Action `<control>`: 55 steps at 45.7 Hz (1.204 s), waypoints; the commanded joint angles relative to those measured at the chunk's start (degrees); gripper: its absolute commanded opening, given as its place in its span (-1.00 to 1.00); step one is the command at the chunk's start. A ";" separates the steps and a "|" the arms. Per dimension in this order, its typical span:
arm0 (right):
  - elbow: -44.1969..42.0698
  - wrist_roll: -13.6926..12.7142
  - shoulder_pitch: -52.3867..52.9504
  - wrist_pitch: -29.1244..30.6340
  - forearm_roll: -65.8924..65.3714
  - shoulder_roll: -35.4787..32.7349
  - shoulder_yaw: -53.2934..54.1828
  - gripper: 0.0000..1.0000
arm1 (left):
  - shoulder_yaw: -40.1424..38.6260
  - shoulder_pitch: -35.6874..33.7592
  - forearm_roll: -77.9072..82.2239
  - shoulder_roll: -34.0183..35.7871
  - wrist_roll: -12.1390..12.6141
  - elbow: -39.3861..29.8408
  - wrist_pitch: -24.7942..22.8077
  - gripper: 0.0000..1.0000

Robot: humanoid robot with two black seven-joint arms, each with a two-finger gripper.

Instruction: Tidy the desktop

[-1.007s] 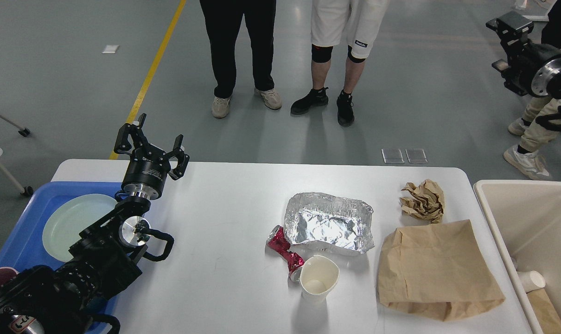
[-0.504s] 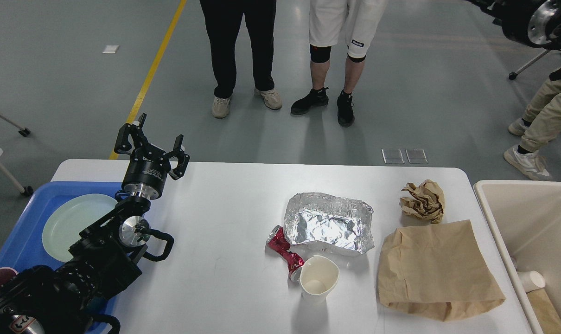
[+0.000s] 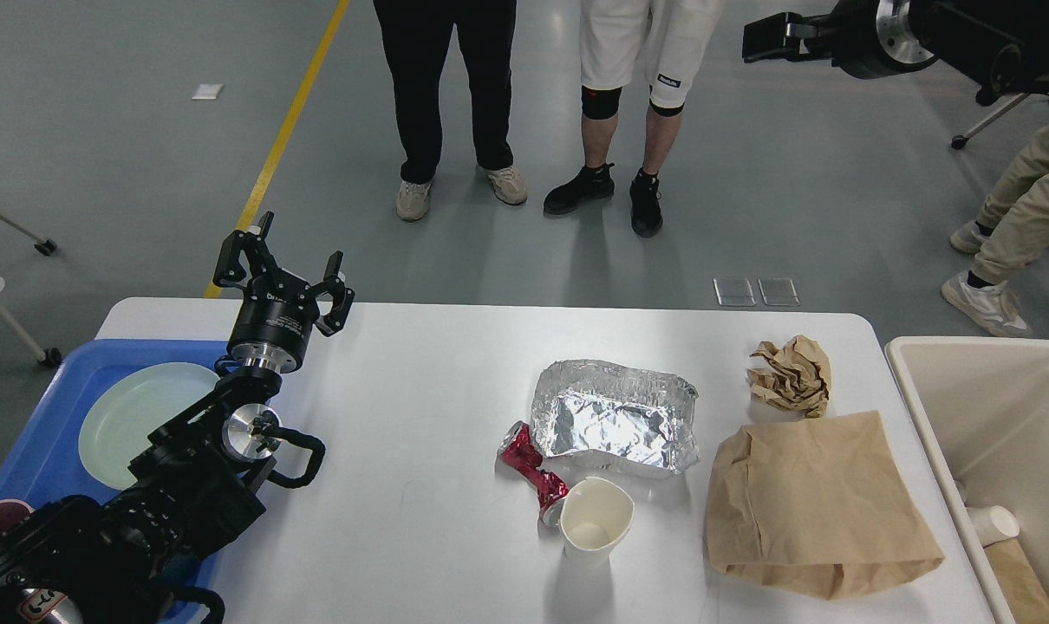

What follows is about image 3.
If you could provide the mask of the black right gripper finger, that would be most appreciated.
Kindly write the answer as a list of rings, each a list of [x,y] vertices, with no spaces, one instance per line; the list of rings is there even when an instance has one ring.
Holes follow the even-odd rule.
[[[799,13],[779,12],[763,17],[744,27],[742,60],[745,63],[777,59],[804,61],[811,55],[802,51],[802,42],[817,36],[818,26]]]

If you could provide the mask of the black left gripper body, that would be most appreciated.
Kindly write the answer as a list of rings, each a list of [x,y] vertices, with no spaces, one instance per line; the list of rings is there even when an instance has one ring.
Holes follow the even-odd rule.
[[[227,352],[243,365],[291,373],[302,367],[315,320],[320,316],[313,300],[280,300],[259,285],[244,288]]]

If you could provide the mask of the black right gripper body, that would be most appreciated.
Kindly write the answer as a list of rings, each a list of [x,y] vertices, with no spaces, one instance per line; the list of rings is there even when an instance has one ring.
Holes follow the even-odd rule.
[[[912,74],[938,60],[909,28],[909,1],[838,1],[815,27],[818,51],[858,79]]]

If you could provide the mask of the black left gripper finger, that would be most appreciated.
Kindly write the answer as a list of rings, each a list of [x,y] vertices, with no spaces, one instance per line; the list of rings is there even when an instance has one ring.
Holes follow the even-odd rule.
[[[328,259],[325,276],[318,284],[311,285],[306,291],[306,302],[311,308],[318,309],[317,299],[322,295],[331,296],[331,308],[326,315],[319,315],[314,320],[320,333],[331,336],[345,328],[348,315],[354,308],[355,292],[346,287],[345,276],[341,272],[343,252],[336,251]]]
[[[244,296],[282,296],[285,279],[282,268],[267,248],[267,233],[274,213],[266,211],[257,224],[247,231],[235,230],[224,238],[217,257],[212,284],[233,288]]]

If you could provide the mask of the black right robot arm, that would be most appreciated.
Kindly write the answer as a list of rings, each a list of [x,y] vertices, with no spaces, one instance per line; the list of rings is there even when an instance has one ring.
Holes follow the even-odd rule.
[[[904,76],[937,61],[979,84],[976,101],[1049,92],[1049,1],[840,1],[744,28],[747,63],[830,60],[847,76]]]

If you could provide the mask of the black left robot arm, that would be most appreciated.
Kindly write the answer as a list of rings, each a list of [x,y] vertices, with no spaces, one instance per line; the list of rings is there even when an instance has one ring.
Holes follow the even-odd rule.
[[[311,485],[325,443],[283,426],[270,408],[302,367],[314,330],[342,331],[355,293],[331,254],[316,284],[267,249],[272,213],[224,238],[212,281],[243,293],[212,390],[149,434],[129,462],[134,485],[104,504],[68,495],[0,532],[0,623],[156,623],[177,601],[224,619],[216,591],[174,583],[168,566],[204,558],[264,514],[264,483]]]

